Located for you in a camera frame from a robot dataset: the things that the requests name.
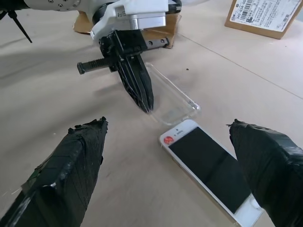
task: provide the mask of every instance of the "white smartphone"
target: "white smartphone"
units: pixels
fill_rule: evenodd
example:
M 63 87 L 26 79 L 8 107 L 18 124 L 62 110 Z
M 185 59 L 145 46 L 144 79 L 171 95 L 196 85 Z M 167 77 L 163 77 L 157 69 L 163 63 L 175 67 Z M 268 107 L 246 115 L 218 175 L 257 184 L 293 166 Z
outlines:
M 161 145 L 186 173 L 242 227 L 252 227 L 263 209 L 250 192 L 238 161 L 193 120 L 160 136 Z

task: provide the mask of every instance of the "phone screen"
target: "phone screen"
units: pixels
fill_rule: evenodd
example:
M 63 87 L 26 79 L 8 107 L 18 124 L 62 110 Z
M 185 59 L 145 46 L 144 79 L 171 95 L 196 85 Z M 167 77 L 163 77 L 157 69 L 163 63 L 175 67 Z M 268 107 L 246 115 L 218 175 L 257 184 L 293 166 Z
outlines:
M 238 161 L 200 128 L 169 148 L 233 214 L 250 195 Z

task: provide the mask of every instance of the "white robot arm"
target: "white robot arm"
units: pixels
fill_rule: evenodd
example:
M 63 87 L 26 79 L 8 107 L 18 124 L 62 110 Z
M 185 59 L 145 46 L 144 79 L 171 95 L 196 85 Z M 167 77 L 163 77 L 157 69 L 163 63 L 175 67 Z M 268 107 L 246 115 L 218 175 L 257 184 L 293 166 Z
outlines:
M 8 14 L 31 42 L 17 20 L 15 10 L 32 8 L 86 12 L 94 24 L 90 35 L 99 45 L 104 58 L 79 62 L 79 73 L 105 67 L 112 72 L 117 71 L 127 93 L 140 109 L 148 113 L 153 110 L 153 92 L 141 53 L 166 47 L 169 40 L 166 37 L 145 40 L 141 30 L 165 26 L 165 14 L 180 12 L 181 5 L 180 0 L 0 0 L 0 20 Z
M 86 12 L 89 19 L 103 11 L 91 30 L 91 37 L 100 38 L 114 30 L 135 30 L 165 26 L 168 0 L 24 0 L 31 9 Z

